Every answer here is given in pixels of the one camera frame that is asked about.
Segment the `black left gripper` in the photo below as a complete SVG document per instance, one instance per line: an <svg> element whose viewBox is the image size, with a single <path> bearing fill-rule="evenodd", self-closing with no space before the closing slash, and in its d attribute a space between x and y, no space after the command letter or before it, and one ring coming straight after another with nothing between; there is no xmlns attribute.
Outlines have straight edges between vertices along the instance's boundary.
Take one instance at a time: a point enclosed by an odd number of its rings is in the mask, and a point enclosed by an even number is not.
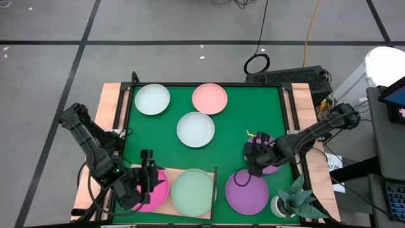
<svg viewBox="0 0 405 228"><path fill-rule="evenodd" d="M149 196L156 186L157 190L166 190L167 178L163 177L158 180L158 171L165 171L165 168L155 164L153 160L153 150L142 149L140 151L141 165L137 168L132 168L132 173L135 177L135 185L140 186L140 193L143 198Z"/></svg>

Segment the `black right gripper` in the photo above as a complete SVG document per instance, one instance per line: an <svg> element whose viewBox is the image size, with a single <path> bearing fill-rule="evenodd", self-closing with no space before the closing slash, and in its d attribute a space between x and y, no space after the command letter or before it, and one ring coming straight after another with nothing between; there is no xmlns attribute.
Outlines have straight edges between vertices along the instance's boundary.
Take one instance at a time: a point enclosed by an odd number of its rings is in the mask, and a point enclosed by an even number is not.
<svg viewBox="0 0 405 228"><path fill-rule="evenodd" d="M263 176L279 170L269 164L268 152L273 148L274 138L264 132L258 132L245 143L245 161L250 175Z"/></svg>

